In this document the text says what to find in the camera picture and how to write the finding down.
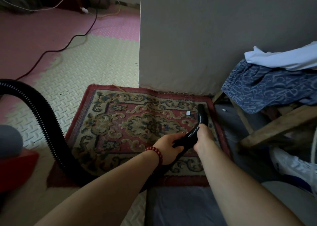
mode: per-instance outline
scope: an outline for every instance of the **person's left hand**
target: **person's left hand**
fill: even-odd
[[[180,139],[185,135],[185,132],[164,135],[153,145],[153,147],[160,150],[163,157],[163,165],[171,164],[176,159],[177,155],[184,150],[183,146],[178,146],[176,148],[173,148],[172,146],[175,140]]]

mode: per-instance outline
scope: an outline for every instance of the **person's right arm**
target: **person's right arm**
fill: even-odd
[[[304,225],[281,201],[234,164],[199,125],[194,146],[220,210],[231,225]]]

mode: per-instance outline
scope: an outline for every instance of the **doormat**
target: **doormat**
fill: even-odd
[[[65,138],[82,167],[100,176],[143,152],[162,136],[190,131],[197,123],[198,104],[205,106],[215,143],[230,157],[209,97],[144,88],[89,85]],[[56,162],[47,186],[77,187]],[[188,150],[157,186],[208,186],[196,152]]]

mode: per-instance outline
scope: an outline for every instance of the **hand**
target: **hand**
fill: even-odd
[[[160,150],[163,157],[163,165],[171,164],[176,159],[177,155],[184,150],[183,146],[178,146],[176,148],[173,148],[172,146],[175,140],[180,139],[185,135],[185,132],[164,135],[153,145],[153,147]]]
[[[198,141],[194,145],[194,150],[198,153],[205,146],[214,144],[214,135],[210,129],[205,124],[199,124],[199,129],[197,132]]]

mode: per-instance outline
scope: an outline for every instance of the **forearm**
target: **forearm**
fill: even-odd
[[[75,192],[37,225],[120,225],[158,163],[152,150],[135,156]]]
[[[198,155],[228,225],[303,225],[275,196],[234,164],[215,144]]]

